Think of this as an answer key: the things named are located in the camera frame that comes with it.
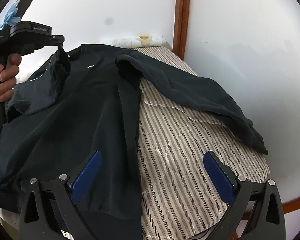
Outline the person's left hand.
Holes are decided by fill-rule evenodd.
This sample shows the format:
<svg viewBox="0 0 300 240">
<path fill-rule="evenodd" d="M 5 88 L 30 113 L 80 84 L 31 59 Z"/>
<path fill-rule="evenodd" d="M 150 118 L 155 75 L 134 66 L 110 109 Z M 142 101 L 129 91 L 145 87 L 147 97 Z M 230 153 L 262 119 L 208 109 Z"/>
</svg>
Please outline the person's left hand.
<svg viewBox="0 0 300 240">
<path fill-rule="evenodd" d="M 0 64 L 0 102 L 9 101 L 12 98 L 20 63 L 21 56 L 19 54 L 11 54 L 8 57 L 6 68 Z"/>
</svg>

